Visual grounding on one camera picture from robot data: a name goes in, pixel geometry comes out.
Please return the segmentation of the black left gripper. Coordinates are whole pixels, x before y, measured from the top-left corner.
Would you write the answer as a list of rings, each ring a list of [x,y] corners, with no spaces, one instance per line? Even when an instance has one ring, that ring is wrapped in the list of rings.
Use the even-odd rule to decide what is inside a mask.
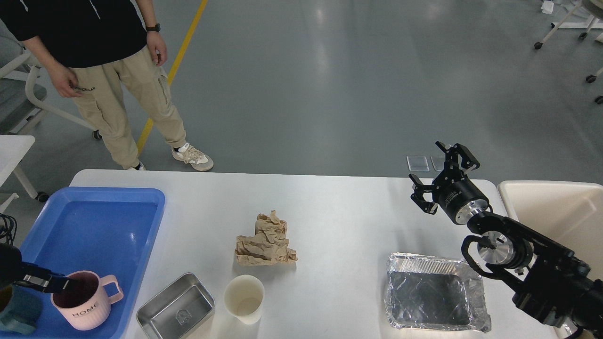
[[[33,263],[22,263],[21,251],[10,244],[0,244],[0,289],[14,283],[43,293],[59,293],[63,288],[75,288],[79,281],[52,272]]]

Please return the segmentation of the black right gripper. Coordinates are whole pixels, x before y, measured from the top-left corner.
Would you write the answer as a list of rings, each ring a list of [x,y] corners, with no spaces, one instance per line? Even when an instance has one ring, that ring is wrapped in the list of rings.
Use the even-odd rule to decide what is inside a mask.
[[[469,148],[460,143],[446,145],[437,141],[435,144],[444,153],[443,170],[432,185],[425,185],[418,176],[409,174],[413,182],[411,200],[431,215],[437,212],[438,204],[455,225],[467,225],[474,215],[489,207],[488,198],[466,175],[481,164]],[[433,201],[426,201],[425,193],[432,193]]]

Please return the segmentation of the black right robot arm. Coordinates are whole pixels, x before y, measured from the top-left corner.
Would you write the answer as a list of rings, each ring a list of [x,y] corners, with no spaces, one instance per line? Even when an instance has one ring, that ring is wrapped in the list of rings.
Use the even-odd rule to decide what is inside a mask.
[[[504,282],[514,291],[518,309],[538,322],[559,328],[576,326],[571,339],[590,333],[603,336],[602,281],[591,280],[590,266],[575,252],[544,234],[495,214],[487,196],[469,179],[480,163],[462,144],[436,146],[444,153],[443,169],[425,185],[410,174],[411,200],[426,214],[441,208],[455,225],[471,234],[461,245],[467,264],[482,277]]]

